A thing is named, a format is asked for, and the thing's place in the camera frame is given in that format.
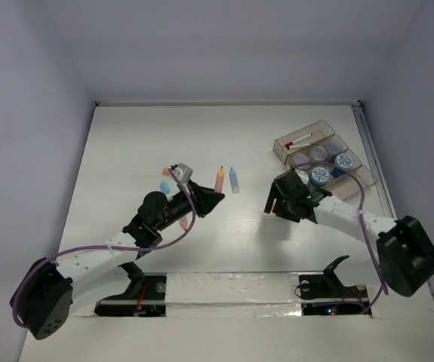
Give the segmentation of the yellow highlighter cap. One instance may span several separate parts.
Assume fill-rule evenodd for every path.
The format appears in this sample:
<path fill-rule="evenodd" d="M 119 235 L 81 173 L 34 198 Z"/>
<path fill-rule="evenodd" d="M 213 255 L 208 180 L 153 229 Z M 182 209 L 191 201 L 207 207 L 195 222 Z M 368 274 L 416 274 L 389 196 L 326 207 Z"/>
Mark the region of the yellow highlighter cap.
<path fill-rule="evenodd" d="M 273 202 L 272 202 L 272 206 L 271 206 L 271 209 L 270 209 L 270 213 L 273 213 L 273 212 L 274 212 L 276 202 L 277 202 L 277 200 L 274 199 Z"/>

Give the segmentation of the blue paint jar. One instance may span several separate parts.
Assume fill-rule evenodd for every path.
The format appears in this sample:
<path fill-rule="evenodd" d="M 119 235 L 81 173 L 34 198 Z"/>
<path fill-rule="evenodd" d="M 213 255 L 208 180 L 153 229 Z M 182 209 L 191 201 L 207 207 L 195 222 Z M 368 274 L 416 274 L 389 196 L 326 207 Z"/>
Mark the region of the blue paint jar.
<path fill-rule="evenodd" d="M 309 173 L 309 183 L 314 187 L 321 187 L 331 181 L 331 173 L 326 167 L 315 166 Z"/>
<path fill-rule="evenodd" d="M 352 170 L 355 167 L 355 159 L 348 153 L 340 153 L 334 158 L 334 166 L 331 171 L 331 175 L 334 178 L 344 175 L 347 171 Z"/>

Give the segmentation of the red whiteboard marker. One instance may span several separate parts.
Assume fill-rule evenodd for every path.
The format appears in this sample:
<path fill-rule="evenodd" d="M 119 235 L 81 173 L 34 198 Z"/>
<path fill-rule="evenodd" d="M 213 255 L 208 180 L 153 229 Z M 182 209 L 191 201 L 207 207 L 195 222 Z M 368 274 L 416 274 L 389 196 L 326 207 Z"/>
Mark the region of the red whiteboard marker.
<path fill-rule="evenodd" d="M 292 140 L 292 141 L 290 141 L 290 142 L 287 142 L 287 143 L 285 144 L 285 147 L 286 147 L 287 149 L 289 149 L 289 148 L 291 148 L 292 146 L 296 146 L 297 144 L 299 144 L 299 143 L 301 143 L 301 142 L 303 142 L 303 141 L 305 141 L 305 140 L 307 140 L 307 139 L 309 139 L 309 138 L 311 138 L 311 137 L 312 137 L 312 134 L 310 134 L 310 133 L 305 134 L 305 135 L 303 135 L 303 136 L 301 136 L 301 137 L 296 138 L 295 140 Z"/>

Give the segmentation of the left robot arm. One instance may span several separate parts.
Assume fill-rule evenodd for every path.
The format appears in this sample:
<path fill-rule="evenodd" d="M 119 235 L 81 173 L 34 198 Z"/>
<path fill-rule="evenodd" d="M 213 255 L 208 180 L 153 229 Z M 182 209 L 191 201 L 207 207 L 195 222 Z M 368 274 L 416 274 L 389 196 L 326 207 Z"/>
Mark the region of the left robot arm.
<path fill-rule="evenodd" d="M 162 242 L 163 230 L 186 215 L 206 217 L 224 198 L 193 181 L 171 198 L 150 192 L 133 219 L 104 244 L 75 247 L 34 262 L 9 302 L 14 322 L 37 340 L 49 337 L 69 317 L 77 291 L 123 265 L 131 271 L 120 274 L 115 287 L 124 297 L 137 296 L 142 279 L 135 261 L 170 246 Z"/>

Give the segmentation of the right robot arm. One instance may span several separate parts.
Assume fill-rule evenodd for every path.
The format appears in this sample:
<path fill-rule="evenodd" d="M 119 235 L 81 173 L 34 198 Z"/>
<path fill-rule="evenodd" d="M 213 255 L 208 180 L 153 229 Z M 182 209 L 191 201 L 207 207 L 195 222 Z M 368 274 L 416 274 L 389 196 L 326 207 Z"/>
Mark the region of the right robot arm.
<path fill-rule="evenodd" d="M 419 220 L 364 213 L 324 189 L 310 190 L 289 170 L 273 181 L 265 213 L 292 222 L 303 219 L 342 232 L 371 248 L 382 281 L 410 297 L 434 275 L 434 245 Z"/>

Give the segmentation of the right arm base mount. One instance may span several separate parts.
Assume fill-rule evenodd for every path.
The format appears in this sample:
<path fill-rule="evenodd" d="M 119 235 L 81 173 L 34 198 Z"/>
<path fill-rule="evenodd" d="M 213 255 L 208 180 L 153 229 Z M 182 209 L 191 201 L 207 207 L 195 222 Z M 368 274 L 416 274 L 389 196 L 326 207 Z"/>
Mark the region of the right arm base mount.
<path fill-rule="evenodd" d="M 348 256 L 339 256 L 322 271 L 299 275 L 294 294 L 304 316 L 371 315 L 367 287 L 344 286 L 335 269 Z"/>

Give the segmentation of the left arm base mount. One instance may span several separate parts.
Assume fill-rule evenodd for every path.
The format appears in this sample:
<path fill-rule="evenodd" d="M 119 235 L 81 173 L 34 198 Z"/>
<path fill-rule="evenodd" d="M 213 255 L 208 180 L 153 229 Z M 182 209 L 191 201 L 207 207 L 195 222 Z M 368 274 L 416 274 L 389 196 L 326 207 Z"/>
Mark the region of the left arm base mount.
<path fill-rule="evenodd" d="M 164 317 L 166 315 L 166 274 L 145 274 L 134 262 L 121 265 L 129 278 L 123 293 L 107 296 L 94 308 L 99 317 Z"/>

